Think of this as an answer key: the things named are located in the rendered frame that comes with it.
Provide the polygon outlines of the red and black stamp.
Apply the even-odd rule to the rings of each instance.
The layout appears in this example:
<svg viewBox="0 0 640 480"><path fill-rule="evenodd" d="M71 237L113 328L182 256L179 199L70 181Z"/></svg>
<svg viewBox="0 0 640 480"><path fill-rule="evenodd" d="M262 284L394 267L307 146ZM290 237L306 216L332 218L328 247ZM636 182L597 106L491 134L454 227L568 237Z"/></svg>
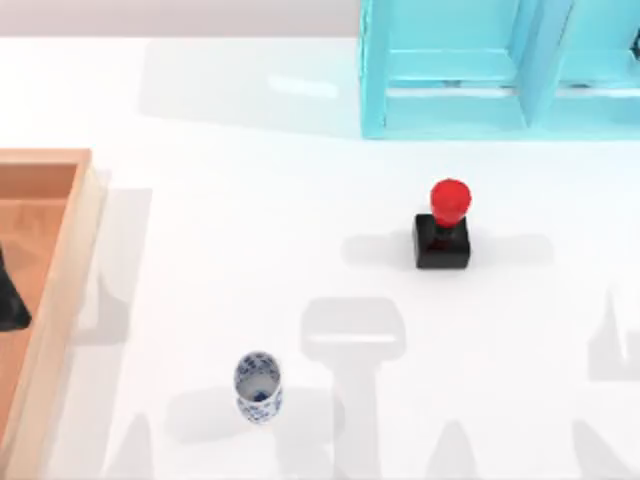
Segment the red and black stamp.
<svg viewBox="0 0 640 480"><path fill-rule="evenodd" d="M462 181L447 178L430 191L430 213L414 217L415 266L421 270L462 270L471 258L466 215L471 191Z"/></svg>

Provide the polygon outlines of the blue and white cup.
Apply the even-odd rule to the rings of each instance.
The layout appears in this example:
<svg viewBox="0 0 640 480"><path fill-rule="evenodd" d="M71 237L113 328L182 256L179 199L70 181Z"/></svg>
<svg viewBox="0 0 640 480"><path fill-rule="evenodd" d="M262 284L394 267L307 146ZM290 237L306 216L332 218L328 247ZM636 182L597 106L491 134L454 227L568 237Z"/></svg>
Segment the blue and white cup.
<svg viewBox="0 0 640 480"><path fill-rule="evenodd" d="M264 424L280 411L282 373L276 359L264 351L246 353L234 371L236 405L251 423Z"/></svg>

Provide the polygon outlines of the light blue rack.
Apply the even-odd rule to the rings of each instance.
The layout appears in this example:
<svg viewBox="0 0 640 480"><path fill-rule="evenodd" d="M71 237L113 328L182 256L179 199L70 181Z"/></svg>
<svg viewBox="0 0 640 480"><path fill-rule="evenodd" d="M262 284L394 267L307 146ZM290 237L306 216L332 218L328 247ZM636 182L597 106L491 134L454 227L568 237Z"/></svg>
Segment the light blue rack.
<svg viewBox="0 0 640 480"><path fill-rule="evenodd" d="M640 140L640 0L360 0L360 129Z"/></svg>

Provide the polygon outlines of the salmon-coloured shallow box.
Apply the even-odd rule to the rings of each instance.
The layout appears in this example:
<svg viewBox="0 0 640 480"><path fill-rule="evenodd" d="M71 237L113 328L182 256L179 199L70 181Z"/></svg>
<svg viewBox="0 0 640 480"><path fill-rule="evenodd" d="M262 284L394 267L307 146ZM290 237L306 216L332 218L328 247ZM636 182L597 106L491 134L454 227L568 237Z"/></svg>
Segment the salmon-coloured shallow box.
<svg viewBox="0 0 640 480"><path fill-rule="evenodd" d="M32 315L0 332L0 480L39 480L105 196L88 149L0 148L0 265Z"/></svg>

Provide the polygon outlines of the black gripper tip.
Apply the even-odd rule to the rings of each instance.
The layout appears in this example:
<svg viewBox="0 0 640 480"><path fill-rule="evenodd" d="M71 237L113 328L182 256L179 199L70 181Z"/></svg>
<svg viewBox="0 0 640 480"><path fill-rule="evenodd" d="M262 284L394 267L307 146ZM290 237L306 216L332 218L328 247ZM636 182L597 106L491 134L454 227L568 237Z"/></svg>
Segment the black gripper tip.
<svg viewBox="0 0 640 480"><path fill-rule="evenodd" d="M0 247L0 332L27 329L32 316L7 270Z"/></svg>

